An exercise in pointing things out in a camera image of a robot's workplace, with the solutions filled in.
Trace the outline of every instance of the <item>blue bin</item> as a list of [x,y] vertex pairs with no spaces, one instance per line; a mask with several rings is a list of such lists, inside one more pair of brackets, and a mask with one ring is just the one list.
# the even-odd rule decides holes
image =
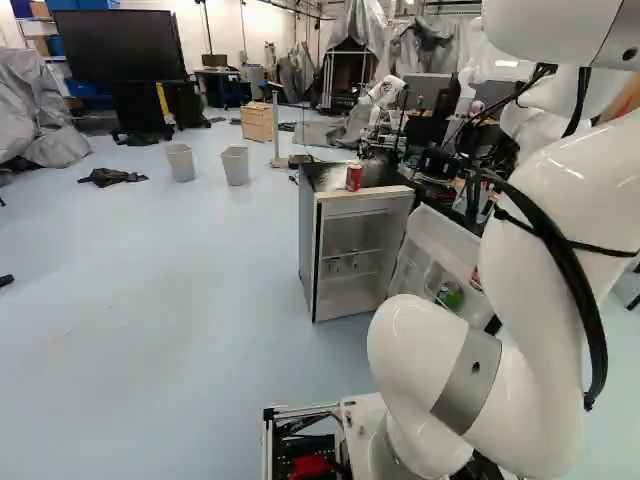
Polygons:
[[87,98],[98,95],[96,87],[90,83],[78,82],[73,78],[65,78],[64,81],[72,97]]
[[29,6],[29,0],[11,0],[11,7],[13,8],[13,14],[16,18],[31,18],[31,7]]
[[120,8],[120,0],[77,0],[81,10],[107,10]]
[[62,39],[60,35],[50,35],[47,43],[49,45],[49,52],[53,57],[64,57],[64,46],[62,45]]
[[49,11],[53,12],[54,10],[77,10],[78,9],[78,1],[77,0],[46,0],[47,7],[49,7]]

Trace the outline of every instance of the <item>white trash bin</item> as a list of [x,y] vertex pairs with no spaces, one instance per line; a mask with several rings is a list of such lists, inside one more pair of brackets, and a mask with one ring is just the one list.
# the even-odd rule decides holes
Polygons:
[[193,152],[189,145],[173,143],[167,145],[165,151],[171,166],[171,174],[176,182],[190,182],[196,178],[196,170],[193,166]]
[[220,154],[227,183],[232,187],[249,182],[249,149],[232,145]]

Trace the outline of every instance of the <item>red soda can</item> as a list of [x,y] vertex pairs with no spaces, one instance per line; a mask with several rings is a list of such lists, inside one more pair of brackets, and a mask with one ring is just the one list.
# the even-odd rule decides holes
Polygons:
[[357,192],[362,184],[362,165],[359,163],[349,164],[347,167],[347,190]]

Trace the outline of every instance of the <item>gray tarp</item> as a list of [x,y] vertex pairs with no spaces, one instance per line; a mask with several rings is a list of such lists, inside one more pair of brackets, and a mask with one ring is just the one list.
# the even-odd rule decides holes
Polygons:
[[[351,36],[367,45],[378,58],[375,81],[405,73],[453,73],[458,71],[460,22],[442,17],[414,17],[407,23],[385,28],[377,0],[347,0],[346,15],[331,32],[327,49]],[[371,106],[359,103],[347,118],[296,125],[293,143],[321,147],[357,148],[360,130],[369,123]]]
[[327,50],[351,37],[380,59],[384,53],[386,25],[387,17],[378,0],[345,0],[344,14],[338,16],[331,28]]
[[55,79],[33,50],[0,48],[0,163],[21,155],[64,168],[91,152]]
[[443,17],[413,17],[387,31],[384,55],[376,80],[391,74],[453,73],[458,71],[460,24]]
[[298,123],[293,132],[293,143],[356,149],[360,141],[360,130],[369,124],[371,107],[372,105],[361,105],[358,102],[347,117]]

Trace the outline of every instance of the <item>mini fridge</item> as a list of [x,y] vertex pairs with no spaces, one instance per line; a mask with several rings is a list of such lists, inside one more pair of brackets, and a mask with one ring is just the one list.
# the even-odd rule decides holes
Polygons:
[[415,199],[411,188],[385,185],[393,182],[380,175],[378,186],[346,192],[346,168],[300,169],[300,279],[314,322],[384,302]]
[[367,164],[355,193],[344,191],[346,168],[300,167],[299,268],[312,320],[408,293],[484,329],[494,312],[476,268],[480,238],[427,205],[413,210],[414,191],[386,164]]

